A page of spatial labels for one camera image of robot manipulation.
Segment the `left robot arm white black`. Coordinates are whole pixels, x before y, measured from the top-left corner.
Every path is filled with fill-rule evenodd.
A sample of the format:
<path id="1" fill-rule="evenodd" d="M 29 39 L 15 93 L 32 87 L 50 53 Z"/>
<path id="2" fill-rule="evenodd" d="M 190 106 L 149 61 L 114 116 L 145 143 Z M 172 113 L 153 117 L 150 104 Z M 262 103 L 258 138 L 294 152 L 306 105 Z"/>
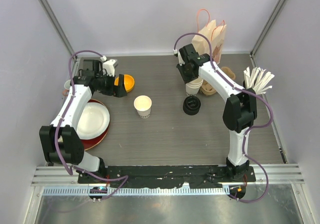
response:
<path id="1" fill-rule="evenodd" d="M 59 114 L 50 125 L 40 128 L 39 137 L 48 163 L 62 164 L 70 175 L 73 171 L 69 164 L 89 171 L 89 178 L 100 184 L 107 176 L 103 160 L 87 153 L 76 133 L 81 114 L 96 91 L 118 98 L 126 96 L 124 75 L 119 75 L 118 85 L 114 76 L 74 76 Z"/>

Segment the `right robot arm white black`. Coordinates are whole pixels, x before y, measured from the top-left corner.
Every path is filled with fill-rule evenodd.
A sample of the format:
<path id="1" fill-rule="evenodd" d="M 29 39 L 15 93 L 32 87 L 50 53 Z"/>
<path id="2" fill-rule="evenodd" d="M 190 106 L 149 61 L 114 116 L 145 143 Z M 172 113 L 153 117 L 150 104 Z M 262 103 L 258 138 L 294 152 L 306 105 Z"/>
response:
<path id="1" fill-rule="evenodd" d="M 257 101 L 253 89 L 245 89 L 230 79 L 208 54 L 198 54 L 192 44 L 173 51 L 178 57 L 177 69 L 185 84 L 194 85 L 203 80 L 210 84 L 225 102 L 223 123 L 229 129 L 230 145 L 226 158 L 226 177 L 233 182 L 249 170 L 245 157 L 248 149 L 247 134 L 257 118 Z"/>

